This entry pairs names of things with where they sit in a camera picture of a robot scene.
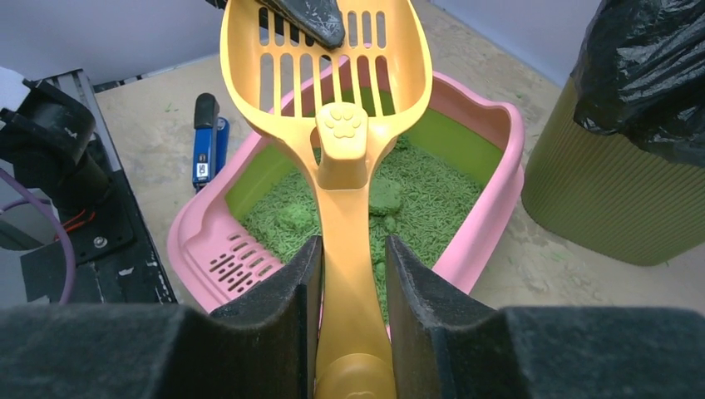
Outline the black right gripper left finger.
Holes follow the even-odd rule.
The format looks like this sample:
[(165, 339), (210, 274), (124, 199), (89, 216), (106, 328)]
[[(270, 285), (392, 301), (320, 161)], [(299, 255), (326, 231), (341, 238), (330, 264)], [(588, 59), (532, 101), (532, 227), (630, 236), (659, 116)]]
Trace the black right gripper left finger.
[(176, 304), (27, 305), (1, 313), (4, 398), (310, 398), (323, 268), (310, 238), (205, 314)]

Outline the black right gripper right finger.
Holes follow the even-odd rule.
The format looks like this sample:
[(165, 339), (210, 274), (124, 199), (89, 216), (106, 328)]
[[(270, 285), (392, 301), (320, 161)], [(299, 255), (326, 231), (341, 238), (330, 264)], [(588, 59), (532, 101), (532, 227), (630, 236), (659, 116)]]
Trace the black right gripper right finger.
[(704, 318), (683, 308), (493, 309), (386, 242), (400, 398), (701, 398)]

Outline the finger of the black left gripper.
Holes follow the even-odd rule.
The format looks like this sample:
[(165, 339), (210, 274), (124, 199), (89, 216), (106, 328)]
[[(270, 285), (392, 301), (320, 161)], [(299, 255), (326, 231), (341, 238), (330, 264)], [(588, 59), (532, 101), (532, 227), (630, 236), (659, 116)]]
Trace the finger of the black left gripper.
[(260, 3), (308, 34), (321, 47), (333, 50), (344, 44), (343, 14), (336, 0), (264, 0)]

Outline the yellow litter scoop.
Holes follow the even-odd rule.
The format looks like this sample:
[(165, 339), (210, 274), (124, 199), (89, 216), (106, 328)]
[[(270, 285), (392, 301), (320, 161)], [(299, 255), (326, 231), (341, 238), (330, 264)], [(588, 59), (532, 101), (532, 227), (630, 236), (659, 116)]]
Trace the yellow litter scoop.
[[(259, 39), (259, 5), (230, 1), (224, 10), (220, 60), (231, 98), (244, 119), (288, 152), (306, 176), (318, 206), (323, 236), (323, 313), (315, 366), (317, 398), (393, 398), (392, 347), (378, 304), (368, 230), (369, 186), (395, 139), (425, 112), (431, 96), (429, 47), (409, 1), (342, 1), (357, 24), (372, 21), (368, 37), (334, 52), (293, 45), (289, 37)], [(383, 14), (383, 25), (376, 23)], [(303, 88), (293, 84), (291, 116), (262, 111), (260, 60), (271, 55), (313, 62), (313, 109), (303, 110)], [(332, 68), (333, 101), (323, 100), (321, 59)]]

